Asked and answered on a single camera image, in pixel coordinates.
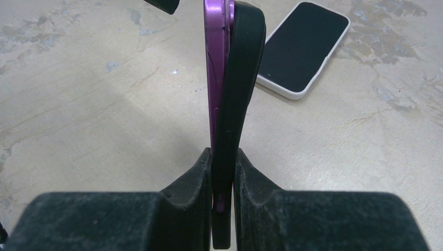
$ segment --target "purple phone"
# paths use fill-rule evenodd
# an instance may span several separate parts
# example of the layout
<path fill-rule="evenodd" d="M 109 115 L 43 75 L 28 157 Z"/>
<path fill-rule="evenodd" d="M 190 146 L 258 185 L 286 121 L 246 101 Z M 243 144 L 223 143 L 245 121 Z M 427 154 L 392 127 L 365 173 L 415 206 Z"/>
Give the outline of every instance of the purple phone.
<path fill-rule="evenodd" d="M 234 0 L 205 0 L 206 71 L 208 82 L 211 153 L 214 153 L 218 113 L 234 23 Z"/>

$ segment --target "concrete surface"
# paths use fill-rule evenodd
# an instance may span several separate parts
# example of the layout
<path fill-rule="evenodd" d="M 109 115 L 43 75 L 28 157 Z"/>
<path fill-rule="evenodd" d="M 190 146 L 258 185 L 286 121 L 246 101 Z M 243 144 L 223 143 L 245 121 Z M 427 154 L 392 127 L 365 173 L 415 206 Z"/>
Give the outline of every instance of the concrete surface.
<path fill-rule="evenodd" d="M 254 0 L 268 34 L 298 1 Z M 241 147 L 286 189 L 387 191 L 443 250 L 443 4 L 317 0 L 352 27 L 312 90 L 257 86 Z M 0 2 L 0 220 L 47 191 L 159 190 L 209 146 L 203 1 Z"/>

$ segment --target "purple phone case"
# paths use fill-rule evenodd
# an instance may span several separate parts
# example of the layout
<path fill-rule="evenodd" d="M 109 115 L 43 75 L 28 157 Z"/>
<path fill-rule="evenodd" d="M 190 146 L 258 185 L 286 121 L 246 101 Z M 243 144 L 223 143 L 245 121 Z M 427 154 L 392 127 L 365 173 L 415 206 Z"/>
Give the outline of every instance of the purple phone case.
<path fill-rule="evenodd" d="M 204 18 L 209 126 L 211 153 L 214 153 L 225 66 L 229 54 L 230 30 L 234 23 L 234 0 L 205 0 Z"/>

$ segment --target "table surface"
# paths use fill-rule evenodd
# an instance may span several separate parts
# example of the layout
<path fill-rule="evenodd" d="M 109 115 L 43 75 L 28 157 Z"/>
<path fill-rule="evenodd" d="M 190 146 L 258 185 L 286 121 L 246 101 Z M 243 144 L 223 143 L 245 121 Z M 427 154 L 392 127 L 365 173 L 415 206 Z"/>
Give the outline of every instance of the table surface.
<path fill-rule="evenodd" d="M 248 1 L 268 35 L 299 2 Z M 285 189 L 386 191 L 443 249 L 443 5 L 317 0 L 351 28 L 309 93 L 257 85 L 240 147 Z M 47 191 L 156 191 L 209 146 L 203 1 L 0 3 L 0 221 Z"/>

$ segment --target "black screen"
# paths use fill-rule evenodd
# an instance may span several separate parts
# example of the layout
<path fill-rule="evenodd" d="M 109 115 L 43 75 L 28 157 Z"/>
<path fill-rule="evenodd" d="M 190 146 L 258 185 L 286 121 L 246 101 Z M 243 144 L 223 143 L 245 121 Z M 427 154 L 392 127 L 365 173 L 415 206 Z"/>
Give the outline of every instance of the black screen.
<path fill-rule="evenodd" d="M 340 38 L 348 20 L 312 3 L 301 3 L 266 43 L 259 74 L 301 92 Z"/>

